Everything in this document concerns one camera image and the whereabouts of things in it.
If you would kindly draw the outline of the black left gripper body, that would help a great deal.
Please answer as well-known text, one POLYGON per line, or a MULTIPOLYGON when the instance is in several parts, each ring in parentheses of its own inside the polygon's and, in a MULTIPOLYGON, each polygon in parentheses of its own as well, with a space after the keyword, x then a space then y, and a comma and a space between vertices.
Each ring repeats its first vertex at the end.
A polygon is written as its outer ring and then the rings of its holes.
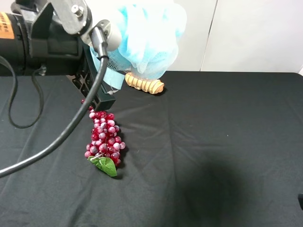
POLYGON ((24 75, 73 75, 83 56, 80 36, 92 15, 83 0, 16 0, 14 13, 24 45, 24 75))

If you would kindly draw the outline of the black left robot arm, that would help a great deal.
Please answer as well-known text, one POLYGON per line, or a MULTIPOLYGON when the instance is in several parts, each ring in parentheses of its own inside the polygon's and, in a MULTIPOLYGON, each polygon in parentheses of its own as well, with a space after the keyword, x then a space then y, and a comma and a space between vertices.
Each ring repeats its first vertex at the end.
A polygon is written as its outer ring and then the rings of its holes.
POLYGON ((17 75, 69 76, 87 96, 97 75, 90 36, 98 28, 107 50, 117 49, 116 16, 102 0, 17 0, 0 14, 0 54, 17 75))

